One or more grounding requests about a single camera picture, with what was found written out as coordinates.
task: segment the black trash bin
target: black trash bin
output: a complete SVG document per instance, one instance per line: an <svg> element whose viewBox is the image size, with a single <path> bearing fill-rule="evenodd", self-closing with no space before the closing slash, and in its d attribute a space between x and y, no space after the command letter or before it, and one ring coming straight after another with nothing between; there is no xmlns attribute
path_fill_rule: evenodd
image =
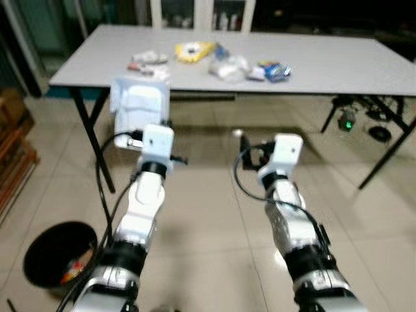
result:
<svg viewBox="0 0 416 312"><path fill-rule="evenodd" d="M90 249L95 253L96 248L97 235L88 224L61 223L47 229L34 240L26 252L23 271L33 285L63 296L92 265L89 262L76 277L62 283L70 264Z"/></svg>

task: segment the black table leg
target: black table leg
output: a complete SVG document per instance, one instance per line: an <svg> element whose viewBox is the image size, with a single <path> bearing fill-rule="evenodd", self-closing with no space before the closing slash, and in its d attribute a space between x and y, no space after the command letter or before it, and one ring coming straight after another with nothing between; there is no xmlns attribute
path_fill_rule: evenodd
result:
<svg viewBox="0 0 416 312"><path fill-rule="evenodd" d="M103 170L103 175L104 175L105 181L107 182L107 185L109 186L109 190L110 192L115 193L116 189L114 188L114 183L112 182L109 169L107 168L107 164L105 163L103 153L101 152L96 134L94 132L94 123L95 123L96 118L98 117L99 112L96 112L96 107L94 107L93 115L92 115L92 118L90 119L88 117L88 113L86 112L83 97L81 95L81 91L79 90L79 88L70 87L69 90L70 90L71 97L73 98L75 105L77 106L79 116L81 117L83 121L84 128L88 135L88 138L90 139L92 149L94 150L94 153L96 154L98 165ZM106 90L102 91L96 103L96 106L97 105L100 106L100 110L105 101L105 99L103 100L104 92L107 92L107 95L108 95L108 91Z"/></svg>
<svg viewBox="0 0 416 312"><path fill-rule="evenodd" d="M324 126L322 127L322 129L320 130L320 132L321 133L324 133L325 132L325 130L326 130L326 128L328 128L328 125L330 124L330 122L331 122L331 119L332 119L332 117L333 117L333 115L335 114L335 111L337 110L337 107L334 105L334 106L332 106L332 109L331 109L331 112L330 112L330 114L328 115L328 117L326 118L326 121L325 121L325 123L324 123Z"/></svg>
<svg viewBox="0 0 416 312"><path fill-rule="evenodd" d="M411 122L411 124L407 127L407 129L403 132L402 136L398 138L396 143L394 143L394 145L391 146L389 150L384 154L384 156L377 162L376 166L374 166L370 174L365 178L362 184L360 184L358 189L362 190L365 187L365 185L372 179L372 177L374 177L377 171L380 170L384 166L384 164L394 155L396 150L400 147L400 145L402 145L405 139L407 139L407 137L411 134L411 132L415 129L415 127L416 127L416 117Z"/></svg>

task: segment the table leg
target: table leg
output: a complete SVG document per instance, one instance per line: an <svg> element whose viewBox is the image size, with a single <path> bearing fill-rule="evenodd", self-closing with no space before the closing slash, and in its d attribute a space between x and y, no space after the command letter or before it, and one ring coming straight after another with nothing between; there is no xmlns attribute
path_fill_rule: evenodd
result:
<svg viewBox="0 0 416 312"><path fill-rule="evenodd" d="M411 122L411 124L407 127L407 129L404 131L402 136L398 138L398 140L389 148L389 150L384 154L384 156L377 162L376 166L372 169L370 174L364 179L362 184L358 187L358 189L362 190L365 185L374 177L374 175L384 166L384 164L394 155L396 150L402 145L402 143L407 139L407 137L411 134L411 132L416 127L416 117Z"/></svg>
<svg viewBox="0 0 416 312"><path fill-rule="evenodd" d="M333 117L333 115L335 114L335 111L337 110L337 107L335 106L335 105L333 105L332 106L332 109L331 109L331 112L330 112L330 114L328 115L328 117L326 118L326 121L325 121L325 123L324 123L324 126L322 127L322 129L320 130L320 132L321 133L324 133L325 132L325 130L326 130L326 128L328 127L328 125L330 124L330 122L331 122L331 119L332 119L332 117Z"/></svg>
<svg viewBox="0 0 416 312"><path fill-rule="evenodd" d="M94 132L94 123L91 122L90 118L88 117L88 113L86 112L83 97L81 95L81 91L79 88L70 87L69 88L71 97L73 98L75 105L77 106L79 116L81 117L85 131L90 139L92 149L96 154L98 165L100 166L101 170L103 171L103 175L107 185L109 187L110 192L115 193L116 189L114 188L114 184L112 182L109 169L107 168L107 164L105 163L103 153L101 152L100 146L97 141L96 134Z"/></svg>

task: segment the white table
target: white table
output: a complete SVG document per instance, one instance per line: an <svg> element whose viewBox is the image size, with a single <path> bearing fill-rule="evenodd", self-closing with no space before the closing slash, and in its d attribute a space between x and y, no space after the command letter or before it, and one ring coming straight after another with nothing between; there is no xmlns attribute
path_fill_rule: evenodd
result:
<svg viewBox="0 0 416 312"><path fill-rule="evenodd" d="M220 42L251 64L260 60L278 60L292 67L292 76L284 83L245 81L231 84L209 75L209 58L197 64L174 60L176 44L188 41ZM52 77L50 86L70 89L97 161L111 190L114 190L93 126L109 93L112 80L134 75L127 70L131 56L149 49L170 57L170 87L179 91L259 92L291 94L352 94L372 96L416 96L416 67L381 43L372 39L332 36L265 34L237 32L196 32L175 29L155 30L132 26L99 26L84 44ZM100 88L91 116L88 116L79 91ZM381 159L368 180L390 158L416 125L402 124L403 138Z"/></svg>

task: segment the tiled floor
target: tiled floor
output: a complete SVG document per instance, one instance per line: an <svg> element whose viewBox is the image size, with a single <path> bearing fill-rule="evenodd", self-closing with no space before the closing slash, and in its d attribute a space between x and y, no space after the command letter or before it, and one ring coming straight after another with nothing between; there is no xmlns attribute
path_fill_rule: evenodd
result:
<svg viewBox="0 0 416 312"><path fill-rule="evenodd" d="M28 106L37 122L29 140L42 160L0 227L0 311L8 311L7 298L21 312L56 308L57 299L29 285L21 271L39 233L64 220L88 222L99 234L105 227L94 154L73 103L41 99L28 100ZM277 131L304 136L294 179L326 226L357 296L371 311L416 311L416 137L359 192L386 147L364 133L369 122L363 116L350 134L332 122L321 135L330 108L329 98L306 96L171 103L174 152L189 157L190 166L177 166L166 182L159 230L141 279L141 311L163 303L190 312L297 311L263 205L243 195L231 178L238 150L229 135L234 127L244 128L254 142ZM415 108L410 105L407 114ZM95 129L100 141L112 133L108 106ZM106 158L120 190L136 155L111 148ZM261 192L255 174L241 172L241 178ZM109 195L111 205L115 198Z"/></svg>

